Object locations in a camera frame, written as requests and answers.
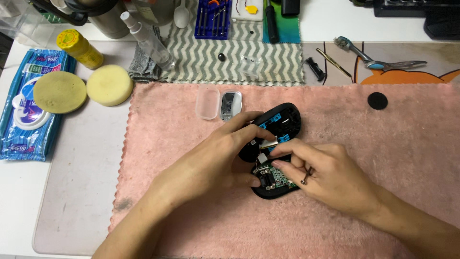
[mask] striped towel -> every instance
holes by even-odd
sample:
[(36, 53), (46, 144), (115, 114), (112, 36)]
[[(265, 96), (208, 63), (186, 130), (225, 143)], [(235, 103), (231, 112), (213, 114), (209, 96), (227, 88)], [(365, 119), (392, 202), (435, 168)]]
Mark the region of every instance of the striped towel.
[[(263, 43), (263, 23), (248, 21), (233, 22), (229, 40), (197, 40), (194, 32), (198, 1), (187, 1), (186, 6), (193, 16), (190, 23), (184, 29), (172, 26), (167, 40), (167, 49), (176, 58), (176, 67), (164, 71), (160, 81), (269, 86), (303, 84), (301, 44)], [(226, 56), (224, 62), (218, 60), (219, 53)], [(241, 55), (261, 58), (258, 78), (238, 71)]]

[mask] spray bottle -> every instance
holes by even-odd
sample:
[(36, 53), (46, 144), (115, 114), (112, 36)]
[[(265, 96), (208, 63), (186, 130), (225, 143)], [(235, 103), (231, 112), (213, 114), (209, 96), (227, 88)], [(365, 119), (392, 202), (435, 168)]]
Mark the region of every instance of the spray bottle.
[(157, 63), (162, 70), (174, 68), (176, 61), (154, 33), (136, 21), (129, 12), (121, 14), (120, 18), (128, 26), (129, 31), (138, 41), (139, 47)]

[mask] black ball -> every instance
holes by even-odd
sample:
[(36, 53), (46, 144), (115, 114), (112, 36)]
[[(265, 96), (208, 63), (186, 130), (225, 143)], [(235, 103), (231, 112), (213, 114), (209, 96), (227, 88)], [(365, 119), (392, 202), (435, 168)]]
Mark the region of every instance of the black ball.
[(368, 97), (368, 104), (375, 110), (383, 110), (388, 105), (388, 99), (382, 93), (371, 93)]
[(225, 55), (223, 53), (219, 53), (219, 55), (217, 55), (217, 58), (220, 60), (220, 61), (225, 61)]

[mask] yellow sponge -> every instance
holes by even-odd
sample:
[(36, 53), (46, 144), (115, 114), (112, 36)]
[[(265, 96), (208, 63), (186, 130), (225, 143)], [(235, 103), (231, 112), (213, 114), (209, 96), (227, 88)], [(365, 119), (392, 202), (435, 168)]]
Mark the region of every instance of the yellow sponge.
[(69, 72), (47, 73), (40, 77), (34, 85), (34, 101), (40, 109), (46, 112), (72, 112), (78, 109), (85, 100), (85, 82)]
[(132, 80), (118, 65), (105, 65), (96, 69), (86, 82), (88, 96), (104, 106), (115, 106), (132, 92)]

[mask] gold tweezers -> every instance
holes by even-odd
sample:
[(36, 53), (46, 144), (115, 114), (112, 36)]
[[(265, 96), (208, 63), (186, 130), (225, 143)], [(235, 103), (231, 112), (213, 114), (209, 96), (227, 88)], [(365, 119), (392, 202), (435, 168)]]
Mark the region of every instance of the gold tweezers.
[(333, 65), (335, 65), (340, 71), (342, 71), (347, 77), (351, 78), (350, 73), (348, 73), (343, 67), (341, 67), (333, 58), (331, 58), (329, 55), (324, 53), (320, 48), (316, 48), (316, 51), (318, 51), (325, 59), (327, 59), (329, 62), (331, 62)]

